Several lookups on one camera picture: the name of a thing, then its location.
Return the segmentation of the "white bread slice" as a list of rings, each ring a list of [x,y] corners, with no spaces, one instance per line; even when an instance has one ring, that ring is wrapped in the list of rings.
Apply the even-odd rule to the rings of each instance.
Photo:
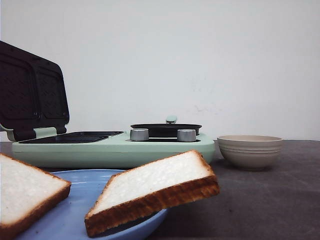
[[[0,154],[0,238],[13,240],[69,196],[71,182]]]
[[[92,238],[163,209],[219,192],[217,176],[198,151],[158,159],[114,174],[108,180],[84,217],[86,233]]]

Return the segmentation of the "beige ribbed bowl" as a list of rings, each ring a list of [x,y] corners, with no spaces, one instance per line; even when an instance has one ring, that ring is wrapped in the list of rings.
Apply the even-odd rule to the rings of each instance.
[[[271,167],[280,156],[284,140],[263,135],[223,135],[217,138],[219,150],[227,161],[244,170]]]

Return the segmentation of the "breakfast maker hinged lid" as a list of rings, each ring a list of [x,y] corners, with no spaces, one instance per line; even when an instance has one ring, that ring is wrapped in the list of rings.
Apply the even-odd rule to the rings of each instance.
[[[66,133],[70,115],[60,66],[0,43],[0,126],[10,141],[36,138],[36,129]]]

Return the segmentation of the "mint green breakfast maker base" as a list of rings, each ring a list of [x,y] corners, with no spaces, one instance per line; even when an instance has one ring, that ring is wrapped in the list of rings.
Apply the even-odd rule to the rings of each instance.
[[[194,141],[163,133],[132,141],[129,131],[72,132],[12,143],[16,159],[41,168],[134,168],[189,150],[200,152],[210,163],[215,143],[200,132]]]

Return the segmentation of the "black round frying pan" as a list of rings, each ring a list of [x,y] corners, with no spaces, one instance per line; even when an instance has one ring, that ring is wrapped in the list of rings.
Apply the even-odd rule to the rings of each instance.
[[[199,135],[202,125],[176,123],[177,119],[176,115],[169,115],[165,123],[137,123],[132,124],[130,127],[133,129],[148,129],[148,134],[151,138],[176,138],[178,130],[183,129],[195,130],[196,135]]]

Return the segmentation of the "left silver control knob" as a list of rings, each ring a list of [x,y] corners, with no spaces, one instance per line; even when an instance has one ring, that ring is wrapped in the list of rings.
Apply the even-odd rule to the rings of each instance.
[[[132,128],[130,130],[130,140],[133,142],[143,142],[149,140],[149,130],[147,128]]]

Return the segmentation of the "silver control knob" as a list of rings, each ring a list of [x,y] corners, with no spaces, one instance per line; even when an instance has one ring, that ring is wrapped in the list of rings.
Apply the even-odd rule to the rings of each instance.
[[[147,128],[132,128],[130,130],[130,140],[133,142],[143,142],[149,140],[149,130]]]
[[[195,129],[178,129],[178,142],[195,142],[197,140],[197,133]]]

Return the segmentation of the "right silver control knob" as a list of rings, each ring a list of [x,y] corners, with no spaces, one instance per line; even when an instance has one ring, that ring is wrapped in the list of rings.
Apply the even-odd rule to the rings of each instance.
[[[197,140],[197,133],[195,129],[178,129],[178,142],[195,142]]]

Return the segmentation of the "blue round plate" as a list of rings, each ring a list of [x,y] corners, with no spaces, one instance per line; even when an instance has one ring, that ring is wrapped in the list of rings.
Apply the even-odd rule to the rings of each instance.
[[[56,171],[71,182],[69,196],[18,236],[19,240],[87,240],[84,217],[101,194],[115,169]],[[107,230],[98,240],[144,240],[164,221],[166,209]]]

